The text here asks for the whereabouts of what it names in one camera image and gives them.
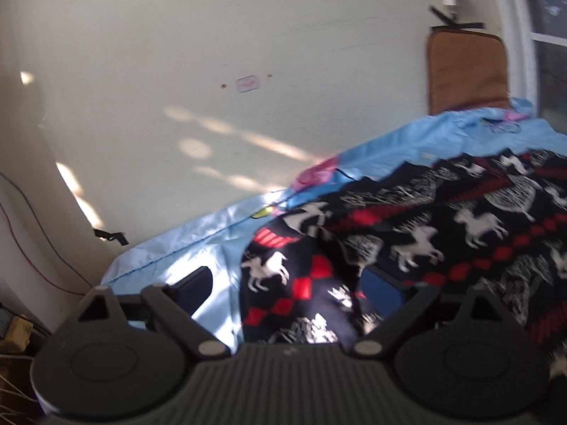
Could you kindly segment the navy red reindeer sweater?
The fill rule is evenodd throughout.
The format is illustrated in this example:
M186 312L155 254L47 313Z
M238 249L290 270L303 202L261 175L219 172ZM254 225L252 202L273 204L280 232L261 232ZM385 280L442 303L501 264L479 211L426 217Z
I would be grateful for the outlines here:
M543 149L404 163L297 205L262 226L242 256L248 342L353 345L385 310L362 284L491 292L566 372L566 158Z

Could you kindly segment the yellow clutter beside bed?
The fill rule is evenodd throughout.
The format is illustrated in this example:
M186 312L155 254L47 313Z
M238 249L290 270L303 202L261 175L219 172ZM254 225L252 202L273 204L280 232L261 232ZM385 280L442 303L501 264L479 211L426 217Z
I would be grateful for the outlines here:
M1 341L2 354L22 354L28 347L34 323L1 305Z

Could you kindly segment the light blue cartoon bedsheet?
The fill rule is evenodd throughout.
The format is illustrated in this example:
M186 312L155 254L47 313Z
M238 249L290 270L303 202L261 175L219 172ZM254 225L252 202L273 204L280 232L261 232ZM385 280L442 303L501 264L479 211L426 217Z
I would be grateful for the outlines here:
M509 149L566 152L566 136L515 99L510 110L478 108L426 116L305 170L290 187L244 200L169 230L119 255L102 282L118 295L158 282L174 284L201 266L212 271L212 295L194 318L234 348L240 327L239 263L253 234L275 213L371 177L381 180L404 162L430 166L459 154L475 157Z

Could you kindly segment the black tape piece on wall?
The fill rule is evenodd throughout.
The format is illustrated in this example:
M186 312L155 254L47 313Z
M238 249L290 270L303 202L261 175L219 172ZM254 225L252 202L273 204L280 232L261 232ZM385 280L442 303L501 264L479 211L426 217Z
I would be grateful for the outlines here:
M108 232L103 229L95 228L93 233L96 238L104 242L118 242L120 246L128 246L129 241L127 240L123 232Z

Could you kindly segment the white window frame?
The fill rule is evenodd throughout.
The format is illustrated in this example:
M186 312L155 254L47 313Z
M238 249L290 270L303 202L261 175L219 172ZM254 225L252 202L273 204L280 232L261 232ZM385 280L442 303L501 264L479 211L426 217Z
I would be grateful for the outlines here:
M495 0L509 57L509 92L566 132L566 0Z

